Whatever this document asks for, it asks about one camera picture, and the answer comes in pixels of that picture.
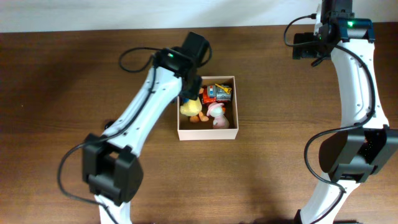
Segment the red grey toy truck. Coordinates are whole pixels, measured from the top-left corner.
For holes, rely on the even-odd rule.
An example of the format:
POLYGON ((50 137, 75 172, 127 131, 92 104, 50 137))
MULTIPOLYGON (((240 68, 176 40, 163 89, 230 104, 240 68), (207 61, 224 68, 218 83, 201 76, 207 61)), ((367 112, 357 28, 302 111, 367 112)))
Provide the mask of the red grey toy truck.
POLYGON ((233 89, 228 85, 220 85, 215 83, 214 85, 208 85, 203 88, 201 94, 201 102, 205 105, 211 103, 226 103, 232 99, 233 89))

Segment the yellow plush duck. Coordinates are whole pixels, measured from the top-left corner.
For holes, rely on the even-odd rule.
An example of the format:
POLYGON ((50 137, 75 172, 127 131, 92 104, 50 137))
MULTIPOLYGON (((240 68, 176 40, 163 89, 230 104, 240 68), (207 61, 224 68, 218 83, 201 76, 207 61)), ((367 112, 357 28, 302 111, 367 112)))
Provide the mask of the yellow plush duck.
POLYGON ((209 120, 209 117, 202 112, 203 106, 200 97, 195 100, 182 98, 181 101, 180 113, 188 116, 191 123, 207 122, 209 120))

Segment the pink hat duck figurine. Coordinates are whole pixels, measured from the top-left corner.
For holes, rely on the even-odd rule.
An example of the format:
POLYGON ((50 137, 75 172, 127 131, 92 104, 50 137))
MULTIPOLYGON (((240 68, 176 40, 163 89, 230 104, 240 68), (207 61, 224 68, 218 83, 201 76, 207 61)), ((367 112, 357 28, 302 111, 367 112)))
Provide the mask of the pink hat duck figurine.
POLYGON ((229 121, 224 115, 223 103, 211 103, 208 106, 207 116, 213 117, 213 129, 228 129, 229 121))

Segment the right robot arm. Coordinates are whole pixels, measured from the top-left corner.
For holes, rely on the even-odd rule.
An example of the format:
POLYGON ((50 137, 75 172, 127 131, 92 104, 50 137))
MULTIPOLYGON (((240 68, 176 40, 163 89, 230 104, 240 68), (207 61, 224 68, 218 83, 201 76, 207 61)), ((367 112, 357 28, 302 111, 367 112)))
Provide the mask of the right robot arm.
POLYGON ((321 132, 321 173, 308 203, 295 223, 333 223, 350 193, 377 174, 397 151, 377 91, 374 74, 375 34, 371 20, 357 18, 351 1, 323 0, 312 32, 297 33, 293 58, 317 66, 331 60, 338 76, 341 126, 321 132))

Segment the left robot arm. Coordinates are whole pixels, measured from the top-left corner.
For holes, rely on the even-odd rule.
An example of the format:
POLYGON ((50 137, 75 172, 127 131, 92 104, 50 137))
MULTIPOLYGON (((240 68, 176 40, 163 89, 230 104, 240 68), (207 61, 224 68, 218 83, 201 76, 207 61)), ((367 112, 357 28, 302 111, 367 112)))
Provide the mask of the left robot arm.
POLYGON ((83 181, 99 206, 101 223, 130 223, 130 204, 142 180, 142 147, 164 109, 177 97, 195 100, 202 79, 197 69, 211 49, 189 32, 182 46, 156 51, 145 83, 123 114, 102 135, 89 134, 82 155, 83 181))

